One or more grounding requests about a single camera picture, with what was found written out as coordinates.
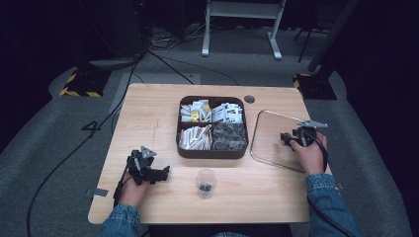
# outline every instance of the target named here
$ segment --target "wire frame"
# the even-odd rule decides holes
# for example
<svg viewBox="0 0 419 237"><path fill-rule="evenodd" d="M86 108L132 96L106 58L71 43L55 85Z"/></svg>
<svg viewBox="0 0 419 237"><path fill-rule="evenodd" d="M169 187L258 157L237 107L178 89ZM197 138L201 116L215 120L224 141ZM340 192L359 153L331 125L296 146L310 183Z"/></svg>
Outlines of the wire frame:
<svg viewBox="0 0 419 237"><path fill-rule="evenodd" d="M256 120L250 154L258 162L304 173L296 152L281 140L281 133L293 134L297 123L303 121L271 111L261 111Z"/></svg>

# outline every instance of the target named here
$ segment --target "person's right hand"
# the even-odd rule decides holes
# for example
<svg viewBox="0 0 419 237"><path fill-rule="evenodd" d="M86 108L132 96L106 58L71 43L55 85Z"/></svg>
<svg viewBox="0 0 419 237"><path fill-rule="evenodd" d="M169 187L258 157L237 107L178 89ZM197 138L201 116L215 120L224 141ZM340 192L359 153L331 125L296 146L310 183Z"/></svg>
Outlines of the person's right hand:
<svg viewBox="0 0 419 237"><path fill-rule="evenodd" d="M317 132L317 138L323 143L327 150L327 138L320 132ZM292 148L298 154L298 160L307 175L324 173L323 170L323 153L316 142L307 147L300 146L298 142L292 140L290 142Z"/></svg>

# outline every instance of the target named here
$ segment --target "black cable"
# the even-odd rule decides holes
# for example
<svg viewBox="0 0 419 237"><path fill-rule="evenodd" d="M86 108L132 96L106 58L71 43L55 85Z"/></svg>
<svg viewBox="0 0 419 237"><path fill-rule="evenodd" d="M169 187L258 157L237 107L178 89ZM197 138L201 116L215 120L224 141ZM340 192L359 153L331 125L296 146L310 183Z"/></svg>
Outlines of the black cable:
<svg viewBox="0 0 419 237"><path fill-rule="evenodd" d="M42 189L42 187L43 187L43 185L49 180L49 178L52 176L52 174L65 162L65 161L67 161L78 149L80 149L90 138L92 138L93 137L93 135L98 131L98 130L100 130L101 129L101 127L102 127L102 125L117 111L117 109L118 109L118 107L120 106L120 104L123 102L123 100L124 100L124 97L126 96L126 91L127 91L127 89L128 89L128 86L129 86L129 82L130 82L130 79L131 79L131 77L132 77L132 73L133 73L133 70L135 69L135 67L136 67L136 65L138 64L138 62L140 61L140 59L142 58L142 55L140 56L140 58L139 58L139 60L136 62L136 64L132 67L132 69L131 69L131 71L130 71L130 73L129 73L129 78L128 78L128 82L127 82L127 84L126 84L126 89L125 89L125 91L124 91L124 94L123 94L123 97L121 98L121 100L118 102L118 104L115 106L115 108L114 108L114 110L111 112L111 113L109 113L106 117L105 117L105 119L97 126L97 127L95 127L91 132L90 132L90 134L76 147L76 148L74 148L63 160L61 160L61 162L59 162L58 163L58 165L56 165L53 169L52 169L52 171L50 171L49 172L49 174L43 179L43 181L42 181L42 183L38 186L38 188L37 188L37 190L36 190L36 192L35 192L35 194L34 194L34 196L32 197L32 200L31 200L31 204L30 204L30 206L29 206L29 208L28 208L28 213L27 213L27 234L28 234L28 237L31 237L32 235L31 235L31 212L32 212L32 208L34 207L34 203L35 203L35 200L36 200L36 198L37 198L37 196L38 196L38 194L40 193L40 191L41 191L41 189Z"/></svg>
<svg viewBox="0 0 419 237"><path fill-rule="evenodd" d="M121 109L122 107L119 107L115 112L114 112L114 116L112 117L112 122L111 122L111 134L114 134L114 121L115 121L115 115L118 113L118 111Z"/></svg>
<svg viewBox="0 0 419 237"><path fill-rule="evenodd" d="M160 57L161 58L164 58L164 59L169 59L169 60L172 60L172 61L176 61L176 62L185 63L185 64L188 64L188 65L191 65L191 66L201 67L201 68L203 68L205 70L212 71L212 72L215 72L215 73L224 75L224 76L230 78L231 80L233 80L235 82L236 86L238 86L238 82L233 77L231 77L231 76L229 76L229 75L227 75L227 74L225 74L223 72L219 72L219 71L216 71L216 70L213 70L213 69L210 69L210 68L207 68L207 67L198 65L198 64L193 64L193 63L189 63L189 62L186 62L186 61L181 61L181 60L173 59L173 58L170 58L170 57L165 57L165 56L160 56Z"/></svg>
<svg viewBox="0 0 419 237"><path fill-rule="evenodd" d="M163 60L163 58L161 58L159 55L154 54L154 52L152 52L151 50L148 50L148 52L157 57L160 61L162 61L164 64L166 64L168 67L170 67L173 71L175 71L176 73L178 73L180 76L182 76L183 78L185 78L187 81L189 81L192 85L194 85L194 82L192 82L191 80L189 80L188 77L186 77L185 75L183 75L182 73L180 73L178 70L176 70L174 67L172 67L171 65L169 65L169 63L167 63L165 60Z"/></svg>
<svg viewBox="0 0 419 237"><path fill-rule="evenodd" d="M309 136L311 139L313 139L315 141L315 143L317 143L318 147L320 147L321 153L323 154L323 169L324 171L326 171L327 168L327 163L328 163L328 157L329 154L326 150L326 148L323 145L323 142L321 142L321 140L318 137L314 137L311 134L309 134L308 132L304 131L304 134ZM355 235L353 235L351 232L349 232L347 229L345 229L344 227L342 227L341 225L339 225L338 223L334 222L332 219L330 219L326 214L324 214L321 210L319 210L312 202L311 200L307 197L307 201L309 206L314 210L314 212L320 216L320 218L322 218L324 221L326 221L327 223L329 223L330 225L332 225L335 229L339 230L341 233L343 233L345 236L349 236L349 237L353 237Z"/></svg>
<svg viewBox="0 0 419 237"><path fill-rule="evenodd" d="M144 83L144 80L142 80L142 78L140 76L138 76L136 73L133 73L134 76L138 77L139 80L141 80L142 83Z"/></svg>
<svg viewBox="0 0 419 237"><path fill-rule="evenodd" d="M142 51L143 51L143 49L140 51L140 52L138 52L137 54L134 54L134 55L132 55L132 54L124 54L124 53L120 53L120 51L126 51L126 50L115 50L115 49L113 49L106 41L105 41L105 39L102 37L102 35L100 34L100 32L99 32L99 30L98 30L98 28L95 26L95 23L93 22L93 20L92 20L92 18L90 17L90 15L89 15L89 13L87 12L87 10L86 10L86 8L84 7L84 5L81 3L81 1L80 0L77 0L77 2L79 3L79 5L80 5L80 7L81 7L81 9L83 10L83 12L84 12L84 14L85 14L85 16L87 17L87 19L89 20L89 22L90 22L90 25L93 27L93 29L95 30L95 32L96 32L96 35L99 37L99 39L102 41L102 43L104 43L105 44L105 46L110 50L110 51L112 51L112 52L114 52L115 54L117 54L117 55L120 55L120 56L137 56L137 55L139 55L139 54L141 54L142 53Z"/></svg>
<svg viewBox="0 0 419 237"><path fill-rule="evenodd" d="M326 148L324 147L323 142L321 142L321 140L318 137L314 137L311 134L309 134L308 132L305 132L304 130L302 132L305 135L309 136L311 139L313 139L315 141L315 143L317 143L317 145L320 148L321 153L323 155L323 171L326 171L327 163L329 163L329 153L327 152Z"/></svg>
<svg viewBox="0 0 419 237"><path fill-rule="evenodd" d="M330 219L326 214L324 214L321 210L319 210L313 202L311 202L310 198L307 197L308 205L314 210L314 212L320 216L324 221L332 225L335 229L339 230L342 234L348 237L355 237L354 234L352 234L349 230L345 229L343 226L339 225L332 219Z"/></svg>

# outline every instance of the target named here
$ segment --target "person's hand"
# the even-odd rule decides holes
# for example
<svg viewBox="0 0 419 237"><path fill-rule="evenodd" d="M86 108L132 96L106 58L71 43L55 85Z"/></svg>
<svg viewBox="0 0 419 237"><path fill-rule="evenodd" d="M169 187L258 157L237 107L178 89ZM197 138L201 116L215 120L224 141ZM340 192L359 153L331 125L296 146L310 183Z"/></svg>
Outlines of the person's hand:
<svg viewBox="0 0 419 237"><path fill-rule="evenodd" d="M123 191L121 193L120 204L128 204L138 208L146 191L148 190L148 187L150 186L150 183L142 182L142 184L138 186L128 173L126 173L124 180L126 183L124 184Z"/></svg>
<svg viewBox="0 0 419 237"><path fill-rule="evenodd" d="M317 132L317 138L323 143L327 150L327 138L320 132ZM324 173L323 170L323 153L316 142L307 147L300 146L298 142L292 140L290 142L292 148L298 154L298 160L307 175Z"/></svg>

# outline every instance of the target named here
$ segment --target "gray carpet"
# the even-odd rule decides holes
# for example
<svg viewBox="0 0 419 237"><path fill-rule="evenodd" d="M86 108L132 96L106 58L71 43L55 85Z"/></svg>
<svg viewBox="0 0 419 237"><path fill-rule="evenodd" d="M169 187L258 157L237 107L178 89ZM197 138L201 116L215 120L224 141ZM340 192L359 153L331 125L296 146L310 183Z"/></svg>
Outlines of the gray carpet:
<svg viewBox="0 0 419 237"><path fill-rule="evenodd" d="M251 33L221 31L211 36L209 57L201 57L202 38L182 43L170 50L154 51L208 67L167 62L180 72L197 74L203 85L292 87L292 77L307 72L310 57L324 35L313 35L301 63L297 59L303 39L293 41L296 32L279 31L283 59L275 60L261 29ZM71 74L69 68L49 86L53 96L16 135L0 155L0 236L25 236L26 216L32 196L45 176L88 135L81 127L102 121L110 111L129 68L113 71L102 98L59 96ZM147 54L135 69L138 75L174 72ZM400 193L370 136L346 100L342 79L330 78L337 101L305 101L310 117L327 122L323 132L329 138L330 167L364 236L411 236ZM95 236L100 226L90 224L87 215L94 189L112 139L112 120L75 152L49 179L38 195L32 211L33 236ZM308 224L292 224L293 236L308 236Z"/></svg>

